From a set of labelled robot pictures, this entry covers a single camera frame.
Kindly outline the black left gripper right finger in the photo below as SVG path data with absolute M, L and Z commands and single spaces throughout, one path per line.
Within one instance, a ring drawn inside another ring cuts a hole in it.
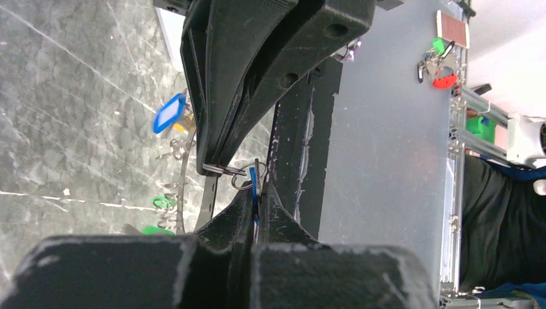
M 263 190 L 261 239 L 252 248 L 253 308 L 436 308 L 420 259 L 390 245 L 325 245 Z

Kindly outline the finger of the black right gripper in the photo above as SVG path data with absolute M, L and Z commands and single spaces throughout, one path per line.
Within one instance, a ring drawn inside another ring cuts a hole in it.
M 196 120 L 196 170 L 221 156 L 243 98 L 245 77 L 274 28 L 297 1 L 193 1 L 180 53 Z
M 227 165 L 249 131 L 294 84 L 372 25 L 375 1 L 299 1 L 245 74 L 223 126 L 214 164 Z

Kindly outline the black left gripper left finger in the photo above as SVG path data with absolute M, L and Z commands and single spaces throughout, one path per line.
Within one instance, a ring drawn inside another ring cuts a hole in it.
M 54 236 L 21 261 L 2 308 L 246 308 L 252 196 L 183 236 Z

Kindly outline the blue key tag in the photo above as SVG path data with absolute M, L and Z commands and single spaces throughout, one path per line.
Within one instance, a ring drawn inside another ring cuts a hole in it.
M 157 112 L 153 120 L 152 132 L 160 134 L 166 129 L 172 127 L 178 121 L 184 112 L 186 105 L 186 94 L 177 93 L 167 101 Z
M 252 191 L 254 223 L 256 225 L 259 225 L 259 194 L 258 194 L 259 168 L 258 166 L 255 164 L 254 166 L 250 167 L 249 173 L 250 173 L 250 180 L 252 184 L 251 191 Z

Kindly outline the green key tag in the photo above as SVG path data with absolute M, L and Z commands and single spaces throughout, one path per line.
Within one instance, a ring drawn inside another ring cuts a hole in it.
M 146 225 L 141 229 L 144 235 L 175 235 L 176 229 L 176 202 L 169 196 L 157 196 L 152 204 L 159 217 L 155 225 Z

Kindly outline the yellow key tag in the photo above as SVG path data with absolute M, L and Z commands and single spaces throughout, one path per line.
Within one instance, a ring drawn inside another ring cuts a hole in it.
M 189 132 L 196 127 L 192 113 L 182 115 L 173 125 L 179 132 Z

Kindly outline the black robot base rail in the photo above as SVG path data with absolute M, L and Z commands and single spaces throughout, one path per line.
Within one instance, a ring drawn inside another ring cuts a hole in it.
M 318 240 L 342 70 L 341 62 L 328 58 L 275 106 L 260 211 L 265 242 Z

